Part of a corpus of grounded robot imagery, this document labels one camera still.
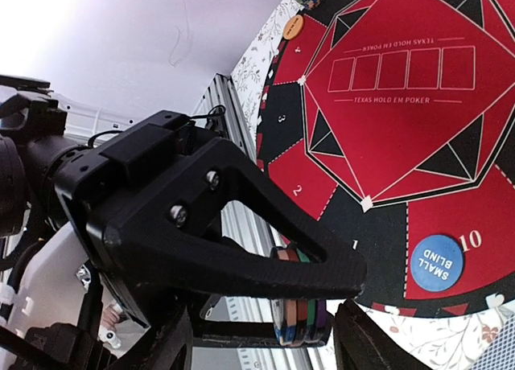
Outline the blue small blind chip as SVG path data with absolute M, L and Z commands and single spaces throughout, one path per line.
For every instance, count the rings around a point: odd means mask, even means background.
M 457 242 L 443 234 L 430 235 L 415 247 L 410 273 L 421 289 L 439 293 L 449 290 L 464 271 L 464 253 Z

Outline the blue checkered card deck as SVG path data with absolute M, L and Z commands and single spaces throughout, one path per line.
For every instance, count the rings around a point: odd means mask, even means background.
M 472 365 L 472 370 L 514 369 L 514 318 L 509 319 L 488 349 Z

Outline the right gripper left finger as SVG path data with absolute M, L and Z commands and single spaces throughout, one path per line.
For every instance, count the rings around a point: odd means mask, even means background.
M 151 324 L 190 293 L 344 299 L 367 265 L 301 209 L 236 144 L 160 111 L 86 150 L 55 176 L 56 194 L 93 266 L 138 321 Z M 247 207 L 307 256 L 275 260 L 230 233 L 230 204 Z

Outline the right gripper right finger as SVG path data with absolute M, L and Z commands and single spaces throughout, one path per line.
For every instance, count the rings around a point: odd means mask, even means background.
M 334 318 L 338 369 L 404 370 L 428 366 L 397 345 L 353 300 L 341 303 Z

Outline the orange dealer button chip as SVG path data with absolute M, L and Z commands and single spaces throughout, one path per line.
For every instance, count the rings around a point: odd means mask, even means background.
M 301 14 L 297 14 L 288 20 L 284 26 L 282 37 L 285 40 L 295 39 L 302 31 L 304 26 L 304 18 Z

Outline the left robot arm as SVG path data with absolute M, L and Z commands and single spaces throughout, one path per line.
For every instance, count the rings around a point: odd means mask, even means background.
M 118 128 L 94 134 L 85 145 L 64 136 L 68 112 L 50 96 L 51 83 L 27 77 L 1 76 L 14 95 L 1 102 L 1 236 L 23 227 L 27 203 L 38 204 L 54 230 L 68 218 L 60 205 L 54 175 L 95 140 L 119 134 Z

